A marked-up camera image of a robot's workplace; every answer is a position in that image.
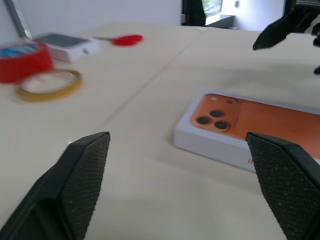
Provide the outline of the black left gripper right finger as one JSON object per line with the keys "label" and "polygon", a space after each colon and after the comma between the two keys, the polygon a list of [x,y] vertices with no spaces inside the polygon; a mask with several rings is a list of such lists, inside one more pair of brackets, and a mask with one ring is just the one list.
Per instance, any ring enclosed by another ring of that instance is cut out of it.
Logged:
{"label": "black left gripper right finger", "polygon": [[320,238],[320,166],[298,144],[261,133],[245,138],[261,192],[288,240]]}

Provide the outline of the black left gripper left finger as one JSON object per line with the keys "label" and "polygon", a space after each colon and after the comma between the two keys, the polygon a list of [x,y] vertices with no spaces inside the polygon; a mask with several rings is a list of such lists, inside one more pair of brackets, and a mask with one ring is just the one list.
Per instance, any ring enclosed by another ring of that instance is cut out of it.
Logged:
{"label": "black left gripper left finger", "polygon": [[101,192],[110,133],[69,144],[0,229],[2,240],[83,240]]}

